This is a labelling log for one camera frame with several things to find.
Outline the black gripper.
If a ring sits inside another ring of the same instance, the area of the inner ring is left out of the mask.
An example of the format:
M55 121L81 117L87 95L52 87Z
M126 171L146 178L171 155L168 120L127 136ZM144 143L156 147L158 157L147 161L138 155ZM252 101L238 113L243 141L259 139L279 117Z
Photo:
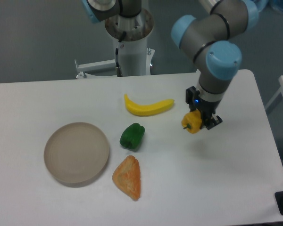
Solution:
M214 128L223 122L216 114L216 109L221 102L221 94L212 94L202 86L189 87L185 92L185 101L191 112L199 110L203 120L203 127L207 130Z

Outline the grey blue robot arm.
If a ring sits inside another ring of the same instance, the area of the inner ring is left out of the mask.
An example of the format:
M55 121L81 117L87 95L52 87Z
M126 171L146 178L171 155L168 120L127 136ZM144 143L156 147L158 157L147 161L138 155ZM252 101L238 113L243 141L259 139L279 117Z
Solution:
M258 9L250 0L203 0L208 17L179 18L171 29L175 45L200 71L196 86L185 92L190 112L182 127L190 133L211 129L222 122L216 115L230 82L242 61L240 49L229 39L258 22ZM146 75L147 38L154 21L139 0L84 0L83 7L93 23L104 22L115 48L117 76Z

